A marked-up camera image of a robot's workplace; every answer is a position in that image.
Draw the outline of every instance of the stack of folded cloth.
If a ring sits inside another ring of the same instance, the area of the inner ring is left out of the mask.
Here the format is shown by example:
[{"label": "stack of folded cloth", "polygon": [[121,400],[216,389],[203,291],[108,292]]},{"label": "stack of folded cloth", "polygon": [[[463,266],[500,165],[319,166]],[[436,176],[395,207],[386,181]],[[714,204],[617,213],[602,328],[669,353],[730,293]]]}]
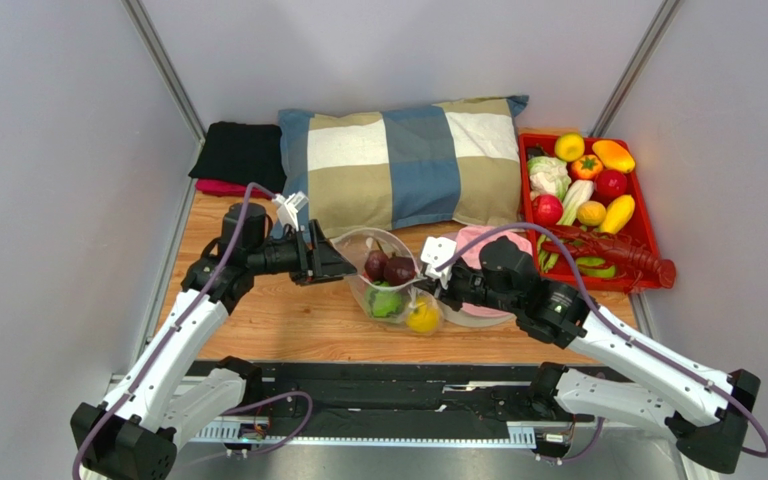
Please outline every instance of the stack of folded cloth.
[{"label": "stack of folded cloth", "polygon": [[[274,193],[283,190],[286,174],[281,166],[280,127],[213,123],[189,176],[198,191],[216,196],[243,196],[249,182]],[[265,197],[255,190],[252,197]]]}]

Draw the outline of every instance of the black folded cloth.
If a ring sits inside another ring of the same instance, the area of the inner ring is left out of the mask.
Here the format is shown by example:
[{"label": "black folded cloth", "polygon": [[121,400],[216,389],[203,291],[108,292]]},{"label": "black folded cloth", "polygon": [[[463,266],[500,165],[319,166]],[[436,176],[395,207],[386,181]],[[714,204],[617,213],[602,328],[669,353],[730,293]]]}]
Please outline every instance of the black folded cloth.
[{"label": "black folded cloth", "polygon": [[213,123],[189,176],[238,185],[257,182],[275,193],[280,192],[286,183],[281,166],[280,135],[277,125]]}]

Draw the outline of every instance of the red folded cloth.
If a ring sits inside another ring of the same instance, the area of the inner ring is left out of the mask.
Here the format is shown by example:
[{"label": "red folded cloth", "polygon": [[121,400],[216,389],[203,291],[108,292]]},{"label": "red folded cloth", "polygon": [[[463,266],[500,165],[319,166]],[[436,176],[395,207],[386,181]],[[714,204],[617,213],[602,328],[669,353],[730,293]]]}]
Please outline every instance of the red folded cloth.
[{"label": "red folded cloth", "polygon": [[[215,195],[216,197],[244,197],[246,187],[244,185],[237,185],[221,180],[200,178],[195,182],[195,189],[199,192],[206,193],[207,195]],[[251,192],[251,198],[269,197],[255,188],[254,191]]]}]

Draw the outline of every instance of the red toy lobster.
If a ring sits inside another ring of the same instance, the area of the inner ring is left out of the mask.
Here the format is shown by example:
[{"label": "red toy lobster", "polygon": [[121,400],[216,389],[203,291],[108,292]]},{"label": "red toy lobster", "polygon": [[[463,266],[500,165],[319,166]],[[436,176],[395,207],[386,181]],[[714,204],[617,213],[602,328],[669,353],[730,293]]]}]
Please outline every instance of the red toy lobster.
[{"label": "red toy lobster", "polygon": [[[657,275],[659,285],[663,288],[674,286],[674,279],[677,277],[677,268],[674,266],[674,262],[662,260],[644,248],[625,242],[621,239],[623,237],[619,235],[585,232],[577,227],[561,225],[549,229],[565,241],[565,246],[574,258],[600,257],[609,263],[614,263],[619,268],[635,270],[636,276],[633,285],[641,280],[644,272],[651,272]],[[559,248],[550,241],[543,242],[541,248],[550,253],[561,253]]]}]

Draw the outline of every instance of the red tray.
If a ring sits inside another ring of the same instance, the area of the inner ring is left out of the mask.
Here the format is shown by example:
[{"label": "red tray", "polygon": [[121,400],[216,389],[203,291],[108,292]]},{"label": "red tray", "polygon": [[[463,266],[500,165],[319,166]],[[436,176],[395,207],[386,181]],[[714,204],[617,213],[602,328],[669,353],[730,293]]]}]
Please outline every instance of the red tray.
[{"label": "red tray", "polygon": [[[526,149],[529,147],[541,146],[549,155],[553,155],[553,149],[556,143],[558,135],[540,135],[524,133],[520,135],[520,172],[523,177],[523,216],[527,222],[533,222],[532,217],[532,202],[529,200],[529,192],[531,186],[529,185],[529,172],[526,167],[527,153]],[[599,138],[586,138],[585,139],[585,153],[592,154],[591,146],[600,140]],[[627,144],[621,140],[615,140],[621,144],[624,148],[629,150]],[[656,239],[653,236],[653,228],[650,226],[650,217],[647,215],[647,207],[644,204],[644,197],[641,194],[641,186],[638,183],[638,177],[636,177],[635,171],[632,171],[627,175],[627,191],[626,193],[632,195],[635,199],[635,211],[630,219],[629,223],[624,226],[619,233],[629,235],[633,239],[641,243],[641,245],[657,257],[659,254],[659,247],[656,245]],[[600,198],[592,198],[606,205],[607,203]],[[532,242],[535,249],[534,261],[535,266],[540,271],[541,267],[538,265],[538,235],[533,231],[527,232],[529,241]],[[549,272],[542,274],[543,277],[552,280],[558,280],[570,285],[575,284],[575,279],[571,273],[570,267],[563,258],[560,258],[556,265],[550,269]],[[583,276],[585,280],[585,286],[591,290],[603,290],[603,291],[616,291],[624,293],[638,293],[649,288],[660,288],[659,280],[655,274],[645,273],[635,285],[635,276],[632,274],[625,274],[616,278],[594,278]]]}]

